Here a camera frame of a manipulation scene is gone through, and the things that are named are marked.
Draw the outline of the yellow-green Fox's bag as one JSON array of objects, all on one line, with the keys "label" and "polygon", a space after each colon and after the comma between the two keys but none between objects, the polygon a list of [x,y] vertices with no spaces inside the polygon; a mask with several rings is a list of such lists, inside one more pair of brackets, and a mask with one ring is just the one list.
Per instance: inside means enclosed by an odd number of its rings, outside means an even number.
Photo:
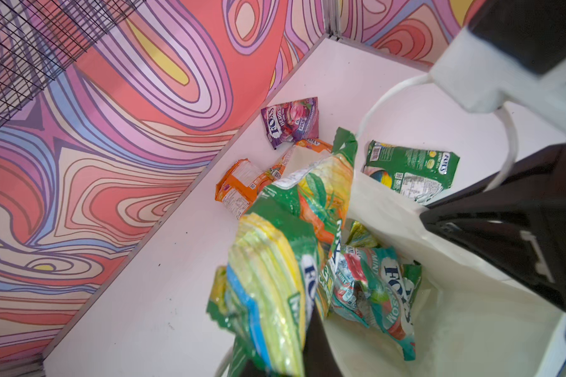
[{"label": "yellow-green Fox's bag", "polygon": [[379,248],[380,241],[359,221],[353,221],[347,245],[355,248]]},{"label": "yellow-green Fox's bag", "polygon": [[215,272],[207,312],[234,334],[220,375],[251,366],[303,376],[314,315],[329,310],[358,143],[339,128],[329,156],[266,186],[241,216],[228,261]]}]

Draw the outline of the orange Fox's bag large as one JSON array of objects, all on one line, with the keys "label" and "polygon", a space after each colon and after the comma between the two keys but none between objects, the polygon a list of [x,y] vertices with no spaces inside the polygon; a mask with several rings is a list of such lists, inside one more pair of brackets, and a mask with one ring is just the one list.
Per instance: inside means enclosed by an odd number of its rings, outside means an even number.
[{"label": "orange Fox's bag large", "polygon": [[303,139],[289,147],[267,171],[274,181],[309,167],[331,155],[333,146],[320,139]]}]

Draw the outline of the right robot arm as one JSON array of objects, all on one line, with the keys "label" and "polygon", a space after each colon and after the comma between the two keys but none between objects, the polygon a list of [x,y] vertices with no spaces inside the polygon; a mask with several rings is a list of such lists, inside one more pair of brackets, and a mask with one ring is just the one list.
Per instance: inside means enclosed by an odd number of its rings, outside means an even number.
[{"label": "right robot arm", "polygon": [[[566,133],[566,1],[486,1],[429,75],[467,112],[507,121],[516,102]],[[421,222],[566,313],[566,143],[511,156]]]}]

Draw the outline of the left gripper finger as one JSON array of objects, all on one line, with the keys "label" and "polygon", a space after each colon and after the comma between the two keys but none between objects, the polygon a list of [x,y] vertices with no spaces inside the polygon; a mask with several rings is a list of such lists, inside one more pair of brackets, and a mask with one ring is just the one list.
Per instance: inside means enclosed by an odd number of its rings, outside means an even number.
[{"label": "left gripper finger", "polygon": [[303,362],[307,377],[342,377],[325,334],[319,312],[315,310],[307,330],[303,349]]}]

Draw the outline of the orange Fox's bag small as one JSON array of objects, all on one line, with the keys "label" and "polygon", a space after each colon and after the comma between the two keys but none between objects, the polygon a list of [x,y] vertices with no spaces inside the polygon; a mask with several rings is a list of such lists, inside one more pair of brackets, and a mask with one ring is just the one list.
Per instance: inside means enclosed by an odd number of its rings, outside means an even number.
[{"label": "orange Fox's bag small", "polygon": [[239,219],[273,180],[248,159],[238,160],[215,187],[215,200]]}]

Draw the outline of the white paper bag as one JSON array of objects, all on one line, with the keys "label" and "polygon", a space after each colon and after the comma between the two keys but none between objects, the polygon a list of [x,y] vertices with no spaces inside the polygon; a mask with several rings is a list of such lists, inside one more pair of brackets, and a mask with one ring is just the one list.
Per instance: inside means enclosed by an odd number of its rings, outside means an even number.
[{"label": "white paper bag", "polygon": [[[506,132],[503,164],[517,156]],[[555,376],[566,360],[566,313],[465,248],[427,231],[427,207],[354,172],[349,217],[424,268],[412,317],[416,359],[376,328],[330,314],[323,322],[346,376]]]}]

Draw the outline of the green Fox's spring tea bag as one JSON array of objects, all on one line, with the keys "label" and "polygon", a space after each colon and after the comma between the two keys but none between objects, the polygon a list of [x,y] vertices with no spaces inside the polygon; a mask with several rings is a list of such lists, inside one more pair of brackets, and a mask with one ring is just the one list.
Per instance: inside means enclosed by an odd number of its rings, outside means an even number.
[{"label": "green Fox's spring tea bag", "polygon": [[369,143],[363,174],[419,204],[450,189],[460,157],[453,152]]}]

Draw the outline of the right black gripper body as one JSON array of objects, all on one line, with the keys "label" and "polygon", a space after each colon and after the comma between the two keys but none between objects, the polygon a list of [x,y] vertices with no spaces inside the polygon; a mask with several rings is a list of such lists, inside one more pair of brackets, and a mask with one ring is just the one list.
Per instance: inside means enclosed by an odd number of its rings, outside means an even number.
[{"label": "right black gripper body", "polygon": [[430,204],[427,231],[472,252],[566,313],[566,143]]}]

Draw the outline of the purple Fox's berries bag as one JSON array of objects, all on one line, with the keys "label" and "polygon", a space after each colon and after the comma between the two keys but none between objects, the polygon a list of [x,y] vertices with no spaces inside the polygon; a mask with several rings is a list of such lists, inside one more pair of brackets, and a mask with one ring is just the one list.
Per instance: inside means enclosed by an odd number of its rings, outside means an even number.
[{"label": "purple Fox's berries bag", "polygon": [[260,114],[273,149],[286,142],[319,138],[317,97],[267,106],[260,110]]}]

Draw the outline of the teal Fox's candy bag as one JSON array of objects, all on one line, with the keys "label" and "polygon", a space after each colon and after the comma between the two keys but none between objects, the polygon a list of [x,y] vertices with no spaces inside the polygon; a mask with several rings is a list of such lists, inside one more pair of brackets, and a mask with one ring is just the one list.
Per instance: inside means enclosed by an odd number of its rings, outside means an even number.
[{"label": "teal Fox's candy bag", "polygon": [[411,315],[414,282],[403,275],[395,248],[344,245],[333,282],[332,311],[393,338],[405,361],[416,359]]}]

